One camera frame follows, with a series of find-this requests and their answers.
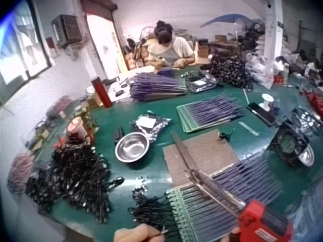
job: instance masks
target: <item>work table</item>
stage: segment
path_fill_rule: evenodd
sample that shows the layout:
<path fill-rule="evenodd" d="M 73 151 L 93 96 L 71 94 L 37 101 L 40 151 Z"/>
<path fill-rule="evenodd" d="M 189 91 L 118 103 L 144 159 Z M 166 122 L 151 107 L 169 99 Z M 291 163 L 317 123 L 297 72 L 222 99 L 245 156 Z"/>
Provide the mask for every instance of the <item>work table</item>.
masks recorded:
<path fill-rule="evenodd" d="M 177 75 L 180 75 L 185 71 L 196 70 L 198 67 L 199 66 L 187 67 L 178 71 Z M 288 115 L 295 107 L 301 106 L 305 109 L 311 109 L 306 97 L 300 96 L 298 90 L 275 85 L 268 91 L 264 87 L 254 84 L 254 90 L 247 93 L 249 101 L 261 103 L 262 93 L 270 94 L 279 102 L 281 111 L 278 119 L 285 114 Z M 217 127 L 189 134 L 183 132 L 176 106 L 216 95 L 235 97 L 235 102 L 244 107 L 245 115 Z M 245 108 L 246 105 L 247 102 L 242 89 L 225 84 L 224 88 L 218 87 L 201 93 L 188 93 L 184 96 L 152 102 L 139 102 L 125 99 L 115 103 L 110 108 L 99 107 L 91 111 L 99 125 L 99 130 L 95 134 L 95 142 L 93 144 L 96 152 L 103 154 L 107 158 L 111 166 L 111 179 L 123 176 L 125 181 L 121 186 L 115 188 L 115 190 L 109 194 L 109 200 L 112 203 L 113 210 L 109 214 L 108 222 L 106 224 L 97 223 L 92 214 L 87 214 L 83 210 L 76 210 L 75 208 L 70 207 L 66 201 L 58 201 L 55 203 L 49 216 L 71 229 L 94 238 L 95 241 L 112 241 L 114 232 L 117 229 L 132 228 L 136 225 L 127 209 L 135 206 L 135 202 L 131 197 L 131 191 L 135 187 L 142 185 L 143 179 L 145 180 L 144 184 L 148 187 L 146 193 L 148 197 L 160 196 L 167 189 L 173 187 L 162 149 L 163 147 L 174 143 L 170 135 L 171 131 L 176 131 L 180 139 L 186 140 L 214 129 L 218 129 L 225 133 L 230 133 L 235 129 L 229 144 L 239 159 L 245 158 L 248 153 L 263 151 L 267 148 L 274 137 L 277 128 L 268 127 L 247 110 L 247 108 Z M 148 153 L 143 159 L 133 164 L 121 163 L 115 157 L 115 145 L 113 142 L 115 129 L 117 126 L 121 126 L 125 134 L 132 132 L 133 128 L 129 122 L 136 120 L 139 115 L 147 110 L 151 110 L 163 117 L 172 118 L 172 121 L 159 133 L 157 140 L 151 144 Z M 258 132 L 259 136 L 253 135 L 238 124 L 238 122 L 246 123 Z M 61 122 L 57 131 L 60 136 L 63 135 L 66 126 L 66 122 Z M 271 152 L 270 156 L 268 156 L 267 161 L 270 169 L 283 184 L 283 192 L 270 205 L 274 210 L 283 212 L 289 204 L 300 196 L 301 191 L 305 190 L 313 181 L 314 176 L 319 173 L 321 163 L 317 157 L 323 155 L 323 150 L 320 150 L 321 141 L 319 140 L 317 142 L 317 140 L 319 140 L 318 137 L 310 138 L 310 144 L 314 150 L 316 160 L 314 166 L 305 172 L 295 172 L 293 169 L 289 168 L 275 152 Z M 47 162 L 50 159 L 51 148 L 56 142 L 57 139 L 53 138 L 47 144 L 41 153 L 39 160 Z"/>

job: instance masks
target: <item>window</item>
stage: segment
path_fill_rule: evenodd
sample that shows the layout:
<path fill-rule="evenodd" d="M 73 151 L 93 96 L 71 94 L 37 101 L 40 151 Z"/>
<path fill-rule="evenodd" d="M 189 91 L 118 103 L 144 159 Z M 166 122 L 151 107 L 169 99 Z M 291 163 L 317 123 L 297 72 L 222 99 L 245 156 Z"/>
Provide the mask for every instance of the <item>window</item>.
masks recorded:
<path fill-rule="evenodd" d="M 4 20 L 0 39 L 0 104 L 50 67 L 32 4 L 22 1 Z"/>

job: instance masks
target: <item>electric box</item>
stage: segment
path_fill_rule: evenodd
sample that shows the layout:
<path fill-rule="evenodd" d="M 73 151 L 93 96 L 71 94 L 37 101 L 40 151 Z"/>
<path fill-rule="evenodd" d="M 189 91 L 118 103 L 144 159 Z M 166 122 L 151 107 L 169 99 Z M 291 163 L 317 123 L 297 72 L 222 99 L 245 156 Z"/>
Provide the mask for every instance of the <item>electric box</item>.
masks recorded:
<path fill-rule="evenodd" d="M 69 44 L 82 41 L 76 16 L 59 15 L 52 20 L 51 25 L 58 47 L 65 48 Z"/>

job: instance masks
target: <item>apron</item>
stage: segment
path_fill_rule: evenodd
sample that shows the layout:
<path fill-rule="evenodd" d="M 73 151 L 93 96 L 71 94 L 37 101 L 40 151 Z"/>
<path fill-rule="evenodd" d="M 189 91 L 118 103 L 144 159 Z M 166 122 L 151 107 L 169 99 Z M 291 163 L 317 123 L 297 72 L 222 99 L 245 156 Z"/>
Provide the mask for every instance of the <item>apron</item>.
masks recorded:
<path fill-rule="evenodd" d="M 163 53 L 160 54 L 152 54 L 153 56 L 155 56 L 156 58 L 158 58 L 159 56 L 164 58 L 167 63 L 169 65 L 171 65 L 171 67 L 174 65 L 174 63 L 180 59 L 181 57 L 176 53 L 176 51 L 174 50 L 173 44 L 172 47 L 168 50 L 166 50 Z"/>

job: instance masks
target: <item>smartphone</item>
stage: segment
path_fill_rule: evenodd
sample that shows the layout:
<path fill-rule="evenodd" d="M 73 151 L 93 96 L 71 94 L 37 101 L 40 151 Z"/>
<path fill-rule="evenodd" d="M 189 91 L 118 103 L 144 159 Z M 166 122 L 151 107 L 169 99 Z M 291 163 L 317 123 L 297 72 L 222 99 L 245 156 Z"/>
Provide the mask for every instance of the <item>smartphone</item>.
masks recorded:
<path fill-rule="evenodd" d="M 247 108 L 252 111 L 256 116 L 258 116 L 262 121 L 264 121 L 268 126 L 272 126 L 276 119 L 269 112 L 260 107 L 257 103 L 252 102 L 247 106 Z"/>

